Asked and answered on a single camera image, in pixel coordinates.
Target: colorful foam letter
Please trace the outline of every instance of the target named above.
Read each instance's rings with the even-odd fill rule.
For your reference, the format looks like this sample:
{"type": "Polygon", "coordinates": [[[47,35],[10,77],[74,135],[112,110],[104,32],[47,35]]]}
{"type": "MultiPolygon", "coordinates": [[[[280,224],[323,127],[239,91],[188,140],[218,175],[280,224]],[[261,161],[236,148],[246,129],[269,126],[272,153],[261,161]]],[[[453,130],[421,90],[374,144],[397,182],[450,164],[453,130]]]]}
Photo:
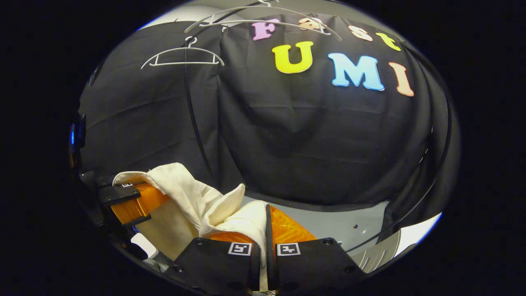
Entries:
{"type": "Polygon", "coordinates": [[[367,32],[362,29],[355,26],[349,26],[349,30],[351,30],[352,34],[360,39],[372,41],[372,37],[367,34],[367,32]]]}
{"type": "Polygon", "coordinates": [[[365,76],[363,86],[370,90],[383,91],[385,87],[380,82],[378,69],[376,63],[378,60],[374,57],[363,55],[358,61],[358,65],[349,60],[343,53],[330,53],[327,55],[334,62],[334,69],[336,78],[332,80],[335,86],[349,86],[350,82],[345,78],[345,74],[349,76],[355,86],[360,85],[360,81],[365,76]]]}
{"type": "Polygon", "coordinates": [[[300,27],[309,28],[309,29],[320,29],[320,25],[315,21],[318,21],[320,22],[320,24],[323,24],[319,18],[315,18],[315,17],[302,18],[298,21],[298,23],[300,27]]]}
{"type": "MultiPolygon", "coordinates": [[[[273,18],[273,19],[269,19],[269,21],[279,22],[279,19],[273,18]]],[[[276,29],[276,26],[274,24],[263,23],[263,22],[253,23],[252,27],[254,27],[254,31],[256,33],[256,36],[252,38],[252,40],[254,41],[265,39],[265,38],[270,38],[272,34],[270,34],[269,32],[274,32],[274,30],[276,29]]]]}
{"type": "Polygon", "coordinates": [[[382,40],[395,51],[401,51],[401,49],[395,45],[395,41],[384,33],[376,33],[376,35],[382,37],[382,40]]]}
{"type": "Polygon", "coordinates": [[[272,49],[272,52],[276,56],[276,68],[278,71],[291,74],[299,73],[307,70],[312,65],[312,52],[310,47],[313,46],[312,41],[302,41],[296,43],[296,47],[301,50],[301,62],[297,64],[291,64],[289,60],[289,49],[290,45],[280,45],[272,49]]]}
{"type": "Polygon", "coordinates": [[[407,80],[406,68],[400,64],[389,62],[389,66],[394,69],[396,74],[396,79],[398,80],[398,86],[396,90],[406,96],[414,96],[414,91],[409,86],[409,81],[407,80]]]}

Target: black cloth backdrop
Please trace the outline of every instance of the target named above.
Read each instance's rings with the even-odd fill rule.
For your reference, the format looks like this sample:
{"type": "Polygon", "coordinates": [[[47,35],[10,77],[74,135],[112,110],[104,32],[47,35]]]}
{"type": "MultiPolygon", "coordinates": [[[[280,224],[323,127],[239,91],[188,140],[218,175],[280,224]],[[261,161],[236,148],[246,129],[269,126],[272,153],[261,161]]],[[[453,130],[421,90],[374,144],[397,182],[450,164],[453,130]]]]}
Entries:
{"type": "MultiPolygon", "coordinates": [[[[186,73],[200,137],[217,180],[206,169],[192,128],[184,66],[140,69],[201,28],[184,34],[192,22],[174,22],[132,34],[111,52],[81,96],[79,111],[87,115],[83,171],[148,171],[180,162],[195,179],[218,184],[222,193],[244,183],[250,197],[318,211],[366,208],[390,200],[384,226],[395,220],[421,196],[440,158],[443,142],[430,146],[426,140],[432,105],[442,114],[433,120],[447,123],[445,104],[437,103],[443,102],[443,91],[396,36],[339,16],[310,16],[321,19],[342,41],[282,25],[276,25],[271,38],[253,41],[248,23],[224,31],[213,26],[197,36],[193,47],[212,51],[225,62],[187,65],[186,73]],[[349,25],[363,28],[373,41],[355,37],[349,25]],[[402,51],[391,49],[375,33],[385,33],[402,51]],[[301,41],[313,42],[311,67],[295,74],[279,72],[272,48],[291,45],[290,62],[297,63],[301,57],[295,44],[301,41]],[[329,53],[343,53],[355,64],[363,55],[376,58],[385,89],[369,90],[363,78],[357,87],[334,86],[329,53]],[[389,62],[407,68],[413,97],[397,92],[389,62]],[[436,155],[419,164],[427,148],[436,155]]],[[[292,24],[299,19],[292,14],[261,19],[271,18],[292,24]]],[[[181,50],[161,55],[158,62],[183,58],[181,50]]],[[[211,61],[211,55],[188,51],[188,60],[211,61]]],[[[446,128],[434,127],[441,133],[446,128]]],[[[446,182],[445,190],[438,185],[404,224],[442,210],[452,185],[446,182]]]]}

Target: yellow letter u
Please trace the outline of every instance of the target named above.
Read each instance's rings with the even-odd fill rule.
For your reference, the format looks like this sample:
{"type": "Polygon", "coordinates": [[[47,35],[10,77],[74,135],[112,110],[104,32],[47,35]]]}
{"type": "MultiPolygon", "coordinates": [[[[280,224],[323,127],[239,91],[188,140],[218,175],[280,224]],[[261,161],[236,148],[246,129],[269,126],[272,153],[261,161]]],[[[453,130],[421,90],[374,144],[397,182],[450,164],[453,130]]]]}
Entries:
{"type": "Polygon", "coordinates": [[[310,47],[313,46],[312,41],[302,41],[296,43],[296,47],[299,47],[301,51],[301,62],[297,64],[291,64],[289,60],[289,49],[290,45],[280,45],[272,49],[272,52],[276,56],[276,68],[278,71],[290,74],[299,73],[307,70],[312,65],[312,52],[310,47]]]}

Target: plastic hanger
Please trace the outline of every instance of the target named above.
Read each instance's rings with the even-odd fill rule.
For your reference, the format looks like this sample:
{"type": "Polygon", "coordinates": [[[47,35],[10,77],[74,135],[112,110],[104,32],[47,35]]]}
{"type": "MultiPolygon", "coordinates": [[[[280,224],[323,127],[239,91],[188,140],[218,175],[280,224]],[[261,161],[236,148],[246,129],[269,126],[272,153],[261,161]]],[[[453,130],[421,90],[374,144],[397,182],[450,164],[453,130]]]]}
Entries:
{"type": "Polygon", "coordinates": [[[317,20],[315,19],[312,19],[312,17],[310,16],[307,16],[303,13],[300,13],[300,12],[297,12],[297,11],[293,11],[293,10],[290,10],[290,9],[286,9],[286,8],[281,8],[281,7],[273,7],[270,3],[266,2],[265,0],[258,0],[259,2],[261,3],[264,3],[264,4],[267,4],[267,6],[239,6],[239,7],[233,7],[233,8],[229,8],[229,9],[225,9],[223,11],[218,11],[216,13],[213,13],[199,21],[196,21],[195,23],[191,24],[188,28],[186,28],[185,30],[185,33],[188,33],[190,32],[193,28],[195,28],[196,26],[200,26],[200,27],[210,27],[210,26],[217,26],[217,25],[221,25],[221,24],[228,24],[228,23],[269,23],[269,24],[278,24],[278,25],[285,25],[285,26],[293,26],[293,27],[298,27],[298,28],[302,28],[302,29],[307,29],[307,30],[311,30],[311,31],[314,31],[314,32],[317,32],[317,33],[320,33],[320,34],[323,34],[323,35],[334,35],[338,41],[341,41],[341,37],[336,34],[336,32],[334,32],[331,28],[329,28],[327,25],[321,23],[321,22],[318,22],[317,20]],[[289,12],[289,13],[294,13],[294,14],[297,14],[297,15],[301,15],[303,18],[309,18],[311,19],[313,22],[316,22],[318,23],[318,25],[320,26],[320,29],[317,30],[317,29],[312,29],[312,28],[306,28],[306,27],[302,27],[302,26],[299,26],[299,25],[294,25],[294,24],[289,24],[289,23],[282,23],[282,22],[273,22],[273,21],[263,21],[263,20],[260,20],[260,19],[243,19],[243,20],[236,20],[236,21],[223,21],[223,22],[219,22],[219,23],[214,23],[214,17],[216,14],[218,13],[223,13],[223,12],[229,12],[229,11],[235,11],[235,10],[238,10],[238,9],[247,9],[247,8],[272,8],[272,9],[276,9],[276,10],[280,10],[280,11],[285,11],[285,12],[289,12]],[[210,19],[210,22],[206,25],[203,25],[201,24],[202,22],[204,22],[205,20],[207,20],[208,18],[211,18],[210,19]],[[323,31],[323,28],[327,29],[327,31],[329,31],[329,33],[326,33],[323,31]]]}
{"type": "Polygon", "coordinates": [[[188,44],[188,47],[172,48],[172,49],[170,49],[170,50],[160,52],[160,53],[158,53],[158,54],[152,56],[151,58],[149,58],[149,59],[146,61],[146,63],[144,63],[144,65],[141,67],[141,70],[144,68],[144,66],[146,66],[146,64],[148,64],[149,61],[153,60],[154,58],[155,58],[155,63],[154,63],[154,64],[150,63],[150,64],[149,64],[150,66],[183,65],[183,64],[214,64],[214,65],[215,65],[215,64],[219,64],[219,63],[221,63],[222,66],[225,65],[225,63],[223,62],[223,60],[221,60],[221,58],[220,58],[217,54],[215,54],[215,53],[213,53],[213,52],[211,52],[211,51],[208,51],[208,50],[204,50],[204,49],[202,49],[202,48],[192,47],[192,44],[194,44],[194,43],[197,42],[197,38],[192,37],[192,36],[189,36],[189,37],[187,37],[187,38],[185,39],[185,41],[188,41],[190,38],[193,38],[194,41],[190,42],[190,43],[188,44]],[[160,56],[160,55],[162,55],[162,54],[164,54],[164,53],[167,53],[167,52],[180,51],[180,50],[196,50],[196,51],[207,52],[207,53],[209,53],[209,54],[212,55],[212,62],[176,62],[176,63],[162,63],[162,64],[157,63],[158,60],[159,60],[159,56],[160,56]]]}

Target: white towel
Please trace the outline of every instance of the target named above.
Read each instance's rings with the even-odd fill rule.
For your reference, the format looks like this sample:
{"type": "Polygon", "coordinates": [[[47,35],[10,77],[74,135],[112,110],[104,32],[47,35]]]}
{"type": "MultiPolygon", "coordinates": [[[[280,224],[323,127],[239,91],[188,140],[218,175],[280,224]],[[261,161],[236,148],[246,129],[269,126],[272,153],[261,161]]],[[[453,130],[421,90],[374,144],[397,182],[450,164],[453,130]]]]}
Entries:
{"type": "Polygon", "coordinates": [[[266,203],[253,201],[240,209],[245,185],[224,196],[199,182],[180,163],[161,165],[149,172],[123,172],[113,185],[147,182],[170,200],[150,212],[151,219],[137,225],[138,230],[159,251],[175,260],[195,237],[209,238],[220,232],[239,232],[261,248],[260,289],[267,288],[266,203]]]}

